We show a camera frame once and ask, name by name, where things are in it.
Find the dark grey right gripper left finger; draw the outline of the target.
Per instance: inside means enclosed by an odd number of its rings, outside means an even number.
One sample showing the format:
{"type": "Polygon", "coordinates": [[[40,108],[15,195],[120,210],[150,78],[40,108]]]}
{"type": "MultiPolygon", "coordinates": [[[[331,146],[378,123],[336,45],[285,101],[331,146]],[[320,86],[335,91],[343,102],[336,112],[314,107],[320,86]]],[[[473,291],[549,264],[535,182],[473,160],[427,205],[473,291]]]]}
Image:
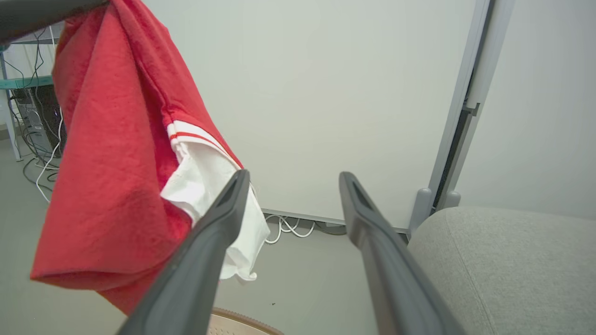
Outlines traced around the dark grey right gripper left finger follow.
{"type": "Polygon", "coordinates": [[[206,335],[226,250],[241,230],[251,176],[236,171],[162,270],[120,335],[206,335]]]}

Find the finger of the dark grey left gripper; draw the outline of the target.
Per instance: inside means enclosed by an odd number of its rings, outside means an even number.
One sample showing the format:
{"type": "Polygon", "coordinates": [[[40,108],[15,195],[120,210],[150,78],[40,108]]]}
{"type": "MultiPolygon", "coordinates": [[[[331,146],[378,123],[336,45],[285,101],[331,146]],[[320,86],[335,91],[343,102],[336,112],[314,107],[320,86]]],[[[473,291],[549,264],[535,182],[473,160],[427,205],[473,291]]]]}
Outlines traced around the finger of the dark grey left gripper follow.
{"type": "Polygon", "coordinates": [[[11,44],[41,28],[108,3],[108,0],[2,0],[0,42],[11,44]]]}

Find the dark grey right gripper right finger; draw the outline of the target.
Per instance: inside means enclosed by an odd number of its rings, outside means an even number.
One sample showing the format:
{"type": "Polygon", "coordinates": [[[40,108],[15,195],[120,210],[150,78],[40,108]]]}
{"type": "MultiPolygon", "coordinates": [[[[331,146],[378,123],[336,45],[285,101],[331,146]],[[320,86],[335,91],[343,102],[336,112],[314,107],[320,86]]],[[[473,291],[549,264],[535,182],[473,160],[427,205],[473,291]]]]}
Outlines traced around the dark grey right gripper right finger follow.
{"type": "Polygon", "coordinates": [[[360,251],[381,335],[463,335],[464,328],[351,172],[339,175],[347,236],[360,251]]]}

